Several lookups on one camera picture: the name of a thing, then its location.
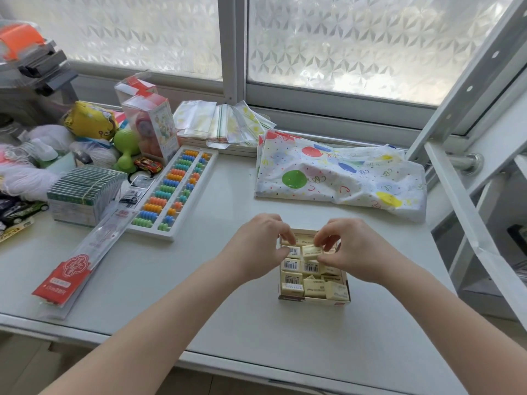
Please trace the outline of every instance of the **forearm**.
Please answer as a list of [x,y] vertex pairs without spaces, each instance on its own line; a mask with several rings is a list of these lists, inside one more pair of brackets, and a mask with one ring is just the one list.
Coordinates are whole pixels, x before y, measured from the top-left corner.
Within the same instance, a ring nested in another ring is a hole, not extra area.
[[213,259],[72,367],[44,394],[154,394],[213,312],[240,284]]
[[527,391],[527,352],[429,272],[401,257],[382,283],[412,314],[472,395]]

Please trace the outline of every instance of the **flower-shaped logo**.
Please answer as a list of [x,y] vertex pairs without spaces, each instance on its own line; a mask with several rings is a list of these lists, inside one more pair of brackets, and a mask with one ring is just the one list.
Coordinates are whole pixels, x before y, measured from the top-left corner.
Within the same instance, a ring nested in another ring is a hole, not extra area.
[[63,267],[64,277],[71,277],[74,274],[82,273],[88,268],[88,255],[80,254],[66,261]]

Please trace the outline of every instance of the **green card stack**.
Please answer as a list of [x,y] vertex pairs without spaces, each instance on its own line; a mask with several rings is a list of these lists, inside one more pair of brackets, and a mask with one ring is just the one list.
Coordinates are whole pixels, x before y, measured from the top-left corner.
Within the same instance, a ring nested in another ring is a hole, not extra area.
[[95,226],[115,198],[126,173],[85,165],[62,176],[47,192],[53,219]]

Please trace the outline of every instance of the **white abacus frame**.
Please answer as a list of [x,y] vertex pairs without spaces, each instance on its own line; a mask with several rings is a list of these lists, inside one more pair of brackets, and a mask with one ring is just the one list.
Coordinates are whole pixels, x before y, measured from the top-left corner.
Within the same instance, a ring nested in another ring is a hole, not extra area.
[[[148,235],[148,236],[156,237],[159,239],[166,239],[168,241],[174,241],[175,236],[177,235],[179,229],[183,225],[184,220],[187,218],[187,215],[191,213],[191,210],[193,209],[194,204],[198,201],[198,198],[201,195],[201,192],[207,185],[207,180],[209,176],[211,175],[212,167],[216,159],[218,158],[218,154],[219,154],[218,151],[215,151],[213,149],[208,149],[208,148],[191,147],[188,145],[181,146],[181,148],[179,148],[179,150],[175,153],[174,157],[170,160],[170,162],[166,165],[166,167],[157,175],[156,180],[154,181],[154,183],[152,183],[152,185],[150,186],[146,194],[144,194],[143,198],[141,199],[141,201],[137,204],[135,208],[138,211],[142,210],[143,205],[148,203],[148,200],[150,199],[150,197],[153,196],[153,193],[157,191],[158,187],[163,184],[163,180],[166,178],[167,174],[170,173],[172,169],[174,169],[173,166],[175,164],[175,161],[177,161],[185,151],[197,151],[199,152],[199,154],[194,159],[192,164],[189,166],[189,169],[183,176],[183,179],[181,180],[179,185],[176,187],[172,196],[167,200],[167,205],[163,207],[163,210],[159,214],[158,218],[154,221],[152,227],[150,228],[142,227],[142,226],[138,226],[138,225],[130,223],[127,227],[127,232]],[[171,208],[172,205],[174,205],[174,202],[177,200],[180,192],[186,186],[188,180],[190,179],[190,175],[194,172],[196,164],[199,162],[199,160],[201,159],[204,153],[209,154],[210,159],[207,162],[207,165],[204,167],[203,172],[201,172],[201,176],[199,180],[196,182],[196,184],[194,185],[194,190],[192,190],[192,192],[190,193],[183,208],[181,209],[180,212],[176,212],[174,216],[175,218],[174,224],[172,225],[169,231],[158,230],[159,224],[161,224],[164,218],[167,216],[168,209]]]

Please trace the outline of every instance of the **white table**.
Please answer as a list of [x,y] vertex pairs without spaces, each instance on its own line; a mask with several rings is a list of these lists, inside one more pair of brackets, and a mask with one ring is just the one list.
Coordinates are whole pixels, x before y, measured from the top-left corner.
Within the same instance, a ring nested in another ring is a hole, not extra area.
[[[125,233],[63,322],[39,318],[31,292],[88,228],[49,213],[0,246],[0,327],[55,341],[100,343],[215,256],[260,212],[318,230],[359,216],[452,289],[426,225],[373,208],[255,199],[254,159],[221,155],[186,230],[173,243]],[[351,304],[306,305],[277,298],[278,271],[247,283],[220,306],[180,365],[353,394],[465,394],[417,323],[384,288],[349,278]]]

